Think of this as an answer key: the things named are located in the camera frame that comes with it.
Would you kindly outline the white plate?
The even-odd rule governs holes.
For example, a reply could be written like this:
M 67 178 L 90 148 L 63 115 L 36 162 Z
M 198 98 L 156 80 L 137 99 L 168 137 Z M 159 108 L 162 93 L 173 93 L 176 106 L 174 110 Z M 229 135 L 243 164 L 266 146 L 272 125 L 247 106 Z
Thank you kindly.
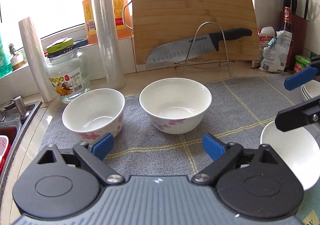
M 319 145 L 306 128 L 282 132 L 276 128 L 275 122 L 270 122 L 264 127 L 260 142 L 272 146 L 298 178 L 305 191 L 317 183 Z

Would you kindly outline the white floral bowl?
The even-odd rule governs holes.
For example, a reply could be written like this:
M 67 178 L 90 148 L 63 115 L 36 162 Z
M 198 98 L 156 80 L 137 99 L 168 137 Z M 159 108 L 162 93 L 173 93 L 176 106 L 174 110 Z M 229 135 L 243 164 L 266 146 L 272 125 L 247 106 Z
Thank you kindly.
M 212 94 L 197 81 L 166 78 L 146 86 L 139 103 L 156 129 L 180 135 L 200 124 L 212 103 Z
M 89 144 L 110 133 L 116 137 L 124 125 L 125 97 L 117 90 L 88 91 L 70 102 L 63 111 L 64 126 Z

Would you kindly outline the stacked white plates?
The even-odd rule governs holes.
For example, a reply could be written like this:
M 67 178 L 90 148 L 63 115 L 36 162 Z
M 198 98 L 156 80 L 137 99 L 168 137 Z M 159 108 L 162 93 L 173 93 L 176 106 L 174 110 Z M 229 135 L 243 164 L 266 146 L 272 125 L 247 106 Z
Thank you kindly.
M 312 80 L 300 87 L 303 101 L 311 100 L 320 95 L 320 82 Z

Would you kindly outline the green lid red jar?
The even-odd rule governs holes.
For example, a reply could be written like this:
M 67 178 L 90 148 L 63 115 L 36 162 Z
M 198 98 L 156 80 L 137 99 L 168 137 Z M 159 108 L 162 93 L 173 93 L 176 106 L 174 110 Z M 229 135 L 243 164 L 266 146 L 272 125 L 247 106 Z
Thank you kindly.
M 295 65 L 293 68 L 293 74 L 296 74 L 302 70 L 304 70 L 305 68 L 307 68 L 310 63 L 311 63 L 311 59 L 302 55 L 295 55 Z

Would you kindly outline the grey checked table mat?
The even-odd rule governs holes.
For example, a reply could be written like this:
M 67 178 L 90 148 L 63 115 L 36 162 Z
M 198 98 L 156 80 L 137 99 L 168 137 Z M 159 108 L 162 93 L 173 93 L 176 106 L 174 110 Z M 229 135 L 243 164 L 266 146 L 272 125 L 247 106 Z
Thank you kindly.
M 127 97 L 96 89 L 59 108 L 41 144 L 66 149 L 81 141 L 93 143 L 98 128 L 110 124 L 114 145 L 104 163 L 123 176 L 193 176 L 210 163 L 202 148 L 205 133 L 255 149 L 277 113 L 303 101 L 301 90 L 286 90 L 284 80 L 285 75 L 276 74 L 199 87 L 172 79 Z

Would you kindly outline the knife block with knives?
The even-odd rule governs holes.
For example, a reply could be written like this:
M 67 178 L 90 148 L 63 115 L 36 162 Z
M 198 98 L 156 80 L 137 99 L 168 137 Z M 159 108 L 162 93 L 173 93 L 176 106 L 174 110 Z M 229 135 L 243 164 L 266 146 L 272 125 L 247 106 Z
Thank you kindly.
M 297 0 L 291 0 L 291 22 L 292 22 L 292 32 L 293 32 L 293 49 L 292 49 L 292 55 L 290 59 L 290 65 L 288 70 L 293 70 L 295 65 L 295 55 L 302 55 L 305 39 L 306 39 L 306 30 L 307 30 L 307 24 L 308 20 L 306 20 L 303 17 L 300 17 L 296 15 L 296 9 L 297 9 Z M 280 22 L 281 27 L 283 26 L 283 18 L 284 18 L 284 12 L 281 11 L 280 14 Z

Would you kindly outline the dark sauce bottle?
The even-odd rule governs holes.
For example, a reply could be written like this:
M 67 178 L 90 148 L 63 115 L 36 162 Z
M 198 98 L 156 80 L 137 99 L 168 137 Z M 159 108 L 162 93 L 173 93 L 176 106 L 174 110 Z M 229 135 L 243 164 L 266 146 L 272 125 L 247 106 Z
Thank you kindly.
M 292 49 L 293 49 L 293 32 L 292 32 L 292 22 L 291 22 L 291 0 L 284 0 L 283 1 L 283 12 L 284 12 L 284 18 L 283 18 L 283 26 L 281 27 L 281 30 L 285 30 L 287 32 L 291 33 L 291 43 L 289 47 L 289 52 L 286 58 L 286 65 L 285 65 L 285 70 L 289 68 L 290 65 L 290 59 L 292 55 Z

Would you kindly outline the red white food packet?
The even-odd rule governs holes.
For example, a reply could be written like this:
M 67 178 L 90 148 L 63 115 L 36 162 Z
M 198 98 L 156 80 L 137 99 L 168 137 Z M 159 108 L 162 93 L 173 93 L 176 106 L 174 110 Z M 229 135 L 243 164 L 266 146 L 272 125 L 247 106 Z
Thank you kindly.
M 251 68 L 260 67 L 260 63 L 263 59 L 264 48 L 267 44 L 276 37 L 276 31 L 272 26 L 263 27 L 258 31 L 259 37 L 259 60 L 252 60 Z

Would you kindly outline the steel sink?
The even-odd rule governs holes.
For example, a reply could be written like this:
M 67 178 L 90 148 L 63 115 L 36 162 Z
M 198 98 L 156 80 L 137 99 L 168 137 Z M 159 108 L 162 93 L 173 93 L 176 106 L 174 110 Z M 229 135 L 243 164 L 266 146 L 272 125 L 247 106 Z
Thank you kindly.
M 3 112 L 5 119 L 3 122 L 1 122 L 1 135 L 6 135 L 8 137 L 10 150 L 1 171 L 1 186 L 5 184 L 7 176 L 9 175 L 12 161 L 15 157 L 21 140 L 26 133 L 29 125 L 31 124 L 35 114 L 39 110 L 41 104 L 42 101 L 40 100 L 26 104 L 25 108 L 28 111 L 29 115 L 24 121 L 20 120 L 20 114 L 15 107 Z

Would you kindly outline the glass jar green lid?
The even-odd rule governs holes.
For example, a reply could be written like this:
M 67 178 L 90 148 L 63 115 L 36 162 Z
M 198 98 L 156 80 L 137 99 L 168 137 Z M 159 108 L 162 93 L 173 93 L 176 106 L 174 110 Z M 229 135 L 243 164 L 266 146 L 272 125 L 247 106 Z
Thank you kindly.
M 59 39 L 47 46 L 48 80 L 60 100 L 68 104 L 89 91 L 88 60 L 72 38 Z

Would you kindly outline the cling film roll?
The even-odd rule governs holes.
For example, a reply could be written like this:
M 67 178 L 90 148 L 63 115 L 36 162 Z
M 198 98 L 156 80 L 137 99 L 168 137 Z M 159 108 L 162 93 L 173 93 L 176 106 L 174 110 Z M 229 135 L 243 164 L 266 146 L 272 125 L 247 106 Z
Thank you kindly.
M 120 63 L 112 0 L 91 0 L 101 60 L 107 86 L 119 90 L 125 86 Z

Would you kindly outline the orange oil bottle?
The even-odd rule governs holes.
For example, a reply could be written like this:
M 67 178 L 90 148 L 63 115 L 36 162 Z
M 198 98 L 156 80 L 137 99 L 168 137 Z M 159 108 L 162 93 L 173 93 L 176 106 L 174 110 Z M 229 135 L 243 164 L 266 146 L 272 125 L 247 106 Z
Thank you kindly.
M 113 1 L 113 12 L 116 23 L 117 38 L 123 39 L 128 38 L 132 35 L 132 31 L 125 26 L 123 17 L 127 19 L 127 24 L 132 25 L 131 17 L 128 10 L 124 10 L 124 6 L 129 0 L 112 0 Z M 91 0 L 82 0 L 82 7 L 85 18 L 85 31 L 88 44 L 97 44 L 97 30 L 96 23 L 93 16 L 93 9 Z

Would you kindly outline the white plastic bag roll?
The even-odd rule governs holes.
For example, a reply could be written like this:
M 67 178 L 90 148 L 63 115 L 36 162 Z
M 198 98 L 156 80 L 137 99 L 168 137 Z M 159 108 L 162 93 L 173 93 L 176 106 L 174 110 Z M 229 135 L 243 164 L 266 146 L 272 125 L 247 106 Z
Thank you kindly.
M 30 17 L 22 19 L 18 25 L 25 56 L 38 91 L 45 103 L 53 101 L 57 94 L 48 79 L 46 59 L 35 26 Z

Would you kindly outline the bamboo cutting board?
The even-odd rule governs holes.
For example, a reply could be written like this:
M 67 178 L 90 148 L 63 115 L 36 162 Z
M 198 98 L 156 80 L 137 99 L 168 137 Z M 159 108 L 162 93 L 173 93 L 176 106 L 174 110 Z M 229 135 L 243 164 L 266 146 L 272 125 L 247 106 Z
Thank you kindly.
M 220 50 L 202 60 L 257 61 L 260 58 L 252 0 L 132 0 L 136 64 L 144 65 L 159 45 L 209 32 L 247 28 L 251 36 L 220 42 Z

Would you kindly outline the black handled santoku knife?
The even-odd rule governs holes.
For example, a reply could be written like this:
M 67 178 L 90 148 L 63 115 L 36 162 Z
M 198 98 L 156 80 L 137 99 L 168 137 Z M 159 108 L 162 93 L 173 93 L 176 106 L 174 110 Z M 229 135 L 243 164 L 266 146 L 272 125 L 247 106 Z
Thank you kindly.
M 251 36 L 252 31 L 247 28 L 234 28 L 224 32 L 208 33 L 198 36 L 195 40 L 192 38 L 184 39 L 156 47 L 149 54 L 145 68 L 150 70 L 185 61 L 187 58 L 193 59 L 201 55 L 219 51 L 219 42 L 226 40 L 237 40 L 244 36 Z

